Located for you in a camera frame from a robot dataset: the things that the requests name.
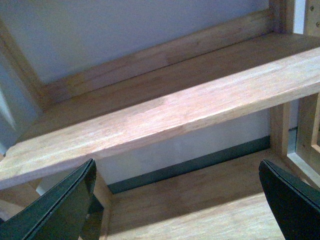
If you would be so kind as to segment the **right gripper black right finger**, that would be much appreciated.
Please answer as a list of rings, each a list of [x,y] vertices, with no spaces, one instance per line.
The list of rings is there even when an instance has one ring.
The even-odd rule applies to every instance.
[[[259,165],[268,205],[286,240],[320,238],[320,191],[271,161]]]

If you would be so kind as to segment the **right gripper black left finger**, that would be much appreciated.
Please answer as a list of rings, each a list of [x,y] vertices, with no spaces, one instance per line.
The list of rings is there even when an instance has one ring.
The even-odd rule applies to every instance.
[[[2,240],[77,240],[86,220],[97,167],[88,160],[0,226]]]

